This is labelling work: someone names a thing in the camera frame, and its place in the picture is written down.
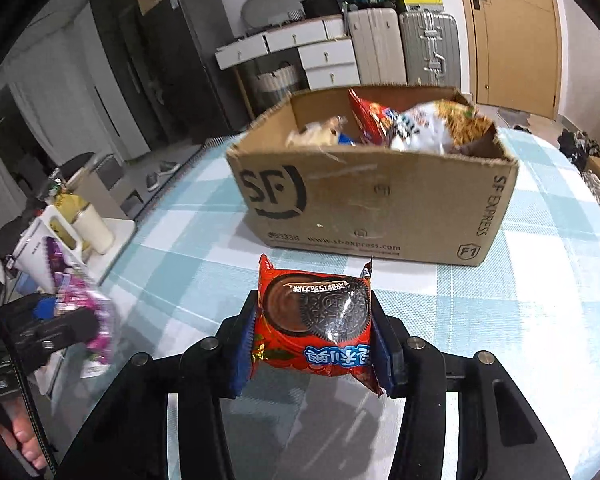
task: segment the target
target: white kettle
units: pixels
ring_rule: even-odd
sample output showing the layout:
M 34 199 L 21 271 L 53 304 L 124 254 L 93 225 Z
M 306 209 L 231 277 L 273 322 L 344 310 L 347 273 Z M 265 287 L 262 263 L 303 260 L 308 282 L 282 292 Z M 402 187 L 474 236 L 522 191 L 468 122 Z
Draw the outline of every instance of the white kettle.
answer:
M 49 222 L 56 219 L 67 234 L 75 240 L 75 249 L 71 250 L 53 231 Z M 49 271 L 48 259 L 46 257 L 45 238 L 51 236 L 56 239 L 64 256 L 69 260 L 82 261 L 82 238 L 78 236 L 75 229 L 60 214 L 55 206 L 46 206 L 42 215 L 33 219 L 31 225 L 20 237 L 20 241 L 13 251 L 14 266 L 25 272 L 46 293 L 53 294 L 56 291 L 53 276 Z

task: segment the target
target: metal bolt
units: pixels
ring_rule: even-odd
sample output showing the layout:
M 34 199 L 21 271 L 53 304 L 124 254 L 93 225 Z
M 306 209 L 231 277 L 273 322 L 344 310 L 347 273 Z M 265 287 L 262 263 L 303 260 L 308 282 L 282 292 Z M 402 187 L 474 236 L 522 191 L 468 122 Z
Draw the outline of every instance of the metal bolt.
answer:
M 483 350 L 482 352 L 478 352 L 478 361 L 483 365 L 492 365 L 496 362 L 496 358 L 491 352 Z
M 200 341 L 200 347 L 203 350 L 215 350 L 218 348 L 220 342 L 213 336 L 205 337 L 202 341 Z
M 133 366 L 144 366 L 149 362 L 149 354 L 146 352 L 138 352 L 131 358 L 131 364 Z
M 413 348 L 414 350 L 422 350 L 426 343 L 421 337 L 410 337 L 407 339 L 407 345 L 409 345 L 409 348 Z

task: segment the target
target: gray sneaker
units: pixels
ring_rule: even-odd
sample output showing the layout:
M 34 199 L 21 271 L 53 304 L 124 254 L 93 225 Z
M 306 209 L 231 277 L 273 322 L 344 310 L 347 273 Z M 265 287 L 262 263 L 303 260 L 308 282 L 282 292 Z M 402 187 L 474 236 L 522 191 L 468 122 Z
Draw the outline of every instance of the gray sneaker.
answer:
M 180 165 L 176 162 L 168 162 L 163 160 L 160 163 L 160 170 L 158 170 L 159 175 L 170 175 L 171 173 L 175 173 L 180 169 Z
M 157 173 L 149 173 L 146 176 L 146 190 L 149 192 L 155 191 L 160 187 L 160 179 Z

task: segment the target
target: red snack bag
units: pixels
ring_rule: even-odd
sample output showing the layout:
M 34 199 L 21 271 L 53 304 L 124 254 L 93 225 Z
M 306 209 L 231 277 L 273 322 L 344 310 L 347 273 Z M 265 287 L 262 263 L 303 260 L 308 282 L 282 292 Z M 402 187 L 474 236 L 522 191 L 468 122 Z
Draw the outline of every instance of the red snack bag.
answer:
M 382 390 L 371 365 L 371 263 L 360 278 L 276 269 L 260 257 L 253 371 L 259 361 Z
M 349 90 L 349 103 L 362 130 L 360 140 L 367 144 L 387 146 L 391 142 L 387 135 L 398 113 L 381 104 L 361 99 L 353 89 Z

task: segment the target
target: light blue checkered tablecloth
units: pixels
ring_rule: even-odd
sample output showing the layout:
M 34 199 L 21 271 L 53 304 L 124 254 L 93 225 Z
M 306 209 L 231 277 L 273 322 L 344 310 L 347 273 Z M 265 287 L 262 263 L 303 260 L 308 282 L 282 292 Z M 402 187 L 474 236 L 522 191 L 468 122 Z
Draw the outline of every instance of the light blue checkered tablecloth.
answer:
M 372 286 L 387 314 L 441 351 L 496 354 L 569 472 L 588 480 L 600 467 L 600 210 L 558 150 L 522 132 L 500 135 L 522 164 L 485 262 L 377 260 Z M 242 222 L 225 149 L 209 149 L 164 196 L 103 285 L 123 318 L 118 367 L 136 351 L 174 354 L 215 333 L 256 287 L 262 252 L 280 268 L 352 275 L 366 260 L 264 246 Z M 113 375 L 64 378 L 55 416 L 78 424 Z M 245 394 L 223 405 L 236 476 L 384 479 L 401 409 L 347 380 L 261 367 Z M 448 427 L 445 477 L 454 478 L 457 414 Z

